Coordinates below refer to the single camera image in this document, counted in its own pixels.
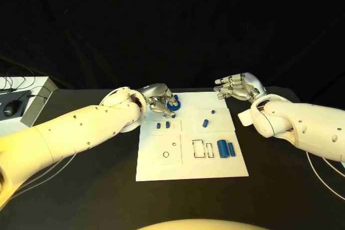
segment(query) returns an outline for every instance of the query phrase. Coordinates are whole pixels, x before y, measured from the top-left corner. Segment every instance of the blue cylinder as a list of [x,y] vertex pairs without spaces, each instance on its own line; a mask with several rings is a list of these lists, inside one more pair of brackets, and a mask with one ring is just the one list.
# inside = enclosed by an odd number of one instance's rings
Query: blue cylinder
[[227,148],[227,142],[225,142],[224,139],[217,141],[217,150],[218,150],[218,155],[219,155],[219,157],[222,159],[230,157],[230,155],[228,155],[228,148]]
[[230,155],[231,155],[231,157],[234,157],[235,151],[234,151],[232,143],[227,143],[227,146],[228,146],[228,150],[230,150]]
[[207,127],[207,124],[208,124],[208,120],[205,119],[205,120],[202,121],[202,127],[204,127],[204,128]]

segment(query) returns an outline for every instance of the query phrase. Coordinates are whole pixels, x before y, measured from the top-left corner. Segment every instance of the black curtain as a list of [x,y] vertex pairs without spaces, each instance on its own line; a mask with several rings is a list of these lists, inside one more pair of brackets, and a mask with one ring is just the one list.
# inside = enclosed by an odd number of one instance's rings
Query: black curtain
[[343,0],[1,0],[0,13],[2,73],[92,89],[212,87],[251,72],[340,107]]

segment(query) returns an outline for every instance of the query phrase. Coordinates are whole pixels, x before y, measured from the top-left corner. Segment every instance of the computer mouse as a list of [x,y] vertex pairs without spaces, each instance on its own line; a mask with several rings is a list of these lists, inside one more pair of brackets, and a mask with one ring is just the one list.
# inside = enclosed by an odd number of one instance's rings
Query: computer mouse
[[10,117],[15,114],[18,108],[20,108],[21,101],[18,100],[11,100],[7,105],[2,107],[2,115],[5,117]]

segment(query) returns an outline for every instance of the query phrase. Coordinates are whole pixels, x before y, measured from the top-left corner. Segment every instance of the white box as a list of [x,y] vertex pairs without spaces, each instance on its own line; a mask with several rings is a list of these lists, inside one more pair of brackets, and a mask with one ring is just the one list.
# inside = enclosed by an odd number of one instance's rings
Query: white box
[[[10,77],[10,78],[12,80],[11,88],[15,89],[15,87],[23,82],[23,78],[21,77]],[[46,88],[50,90],[50,92],[53,92],[57,89],[53,81],[50,80],[48,77],[35,77],[35,79],[34,79],[34,77],[24,77],[24,78],[25,78],[25,81],[18,88],[24,88],[25,86],[27,86],[27,88],[15,90],[12,92],[27,91],[27,90],[33,89],[34,87],[37,87],[30,91],[30,94],[46,97],[47,98],[46,102],[47,102],[50,93],[46,90]],[[0,89],[10,88],[8,82],[5,81],[4,78],[0,78]],[[8,135],[11,133],[15,133],[15,132],[21,131],[23,129],[33,126],[35,118],[43,109],[43,106],[44,106],[44,101],[43,101],[41,97],[34,96],[34,97],[28,98],[27,105],[24,108],[24,113],[23,113],[21,117],[17,117],[12,119],[4,119],[0,121],[0,137],[4,135]]]

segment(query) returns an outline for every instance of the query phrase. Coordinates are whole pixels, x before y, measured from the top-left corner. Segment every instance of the black table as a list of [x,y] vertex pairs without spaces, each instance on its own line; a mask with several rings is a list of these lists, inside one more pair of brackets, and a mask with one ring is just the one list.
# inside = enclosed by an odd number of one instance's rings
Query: black table
[[[99,104],[109,91],[54,91],[35,124]],[[268,91],[297,101],[288,90]],[[0,229],[132,230],[178,219],[230,220],[276,230],[345,229],[345,201],[319,182],[304,151],[281,139],[265,139],[253,126],[242,127],[237,114],[250,103],[232,98],[225,102],[248,177],[136,182],[136,128],[79,153],[46,183],[8,202]],[[311,156],[311,162],[345,194],[345,179],[319,157]]]

